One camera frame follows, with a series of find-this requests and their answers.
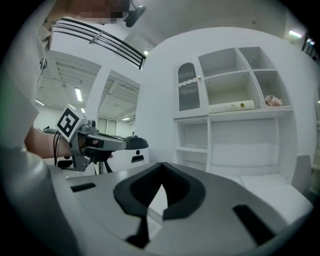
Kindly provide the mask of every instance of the ceiling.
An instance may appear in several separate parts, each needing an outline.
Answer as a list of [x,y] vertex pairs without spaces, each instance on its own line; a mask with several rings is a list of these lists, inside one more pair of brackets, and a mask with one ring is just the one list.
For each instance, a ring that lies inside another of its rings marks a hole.
[[278,0],[133,0],[146,6],[146,12],[129,30],[143,37],[153,47],[181,33],[213,27],[238,27],[287,36],[290,29],[305,30],[288,15]]
[[[36,98],[48,107],[63,110],[71,104],[79,111],[86,108],[100,65],[68,54],[50,51]],[[75,88],[81,90],[78,101]],[[100,100],[98,117],[135,121],[139,89],[110,75]]]

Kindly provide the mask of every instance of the white shirt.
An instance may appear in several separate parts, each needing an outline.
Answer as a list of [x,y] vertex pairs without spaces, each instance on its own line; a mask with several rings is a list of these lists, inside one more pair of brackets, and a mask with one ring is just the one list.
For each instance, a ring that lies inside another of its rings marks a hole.
[[23,146],[39,113],[34,103],[52,36],[43,23],[55,2],[43,2],[26,20],[0,67],[0,147]]

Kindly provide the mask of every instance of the person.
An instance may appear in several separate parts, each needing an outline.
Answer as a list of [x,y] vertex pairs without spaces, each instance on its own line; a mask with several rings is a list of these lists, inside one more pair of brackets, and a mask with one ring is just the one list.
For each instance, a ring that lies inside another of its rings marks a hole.
[[[46,0],[29,17],[12,42],[4,59],[4,70],[32,103],[41,76],[47,66],[46,53],[50,49],[53,24],[63,17],[105,24],[129,11],[130,0]],[[43,159],[54,157],[54,135],[44,133],[33,126],[24,140],[26,149]],[[67,140],[59,144],[58,157],[69,157]]]

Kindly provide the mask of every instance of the black slot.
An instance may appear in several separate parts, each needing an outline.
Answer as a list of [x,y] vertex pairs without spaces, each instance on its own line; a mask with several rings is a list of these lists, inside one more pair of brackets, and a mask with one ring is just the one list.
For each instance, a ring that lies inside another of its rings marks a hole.
[[79,192],[79,191],[84,191],[84,190],[88,190],[88,189],[92,189],[94,188],[96,185],[93,183],[86,183],[86,184],[81,184],[81,185],[76,185],[76,186],[71,186],[71,190],[75,193],[75,192]]
[[140,161],[143,161],[143,160],[145,160],[143,155],[136,155],[136,156],[132,157],[131,164],[132,163],[136,163],[136,162],[140,162]]
[[247,205],[237,205],[233,211],[259,246],[275,236]]

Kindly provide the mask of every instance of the metal railing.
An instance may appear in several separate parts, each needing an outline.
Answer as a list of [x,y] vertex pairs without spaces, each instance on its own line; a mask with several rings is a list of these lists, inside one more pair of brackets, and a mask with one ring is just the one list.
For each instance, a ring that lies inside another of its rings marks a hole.
[[140,70],[146,59],[143,54],[116,36],[77,20],[59,19],[53,24],[53,32],[74,36],[89,41],[89,44],[102,46],[131,62]]
[[305,35],[304,43],[301,50],[308,54],[316,63],[319,61],[320,56],[316,51],[315,42],[311,40],[308,33]]

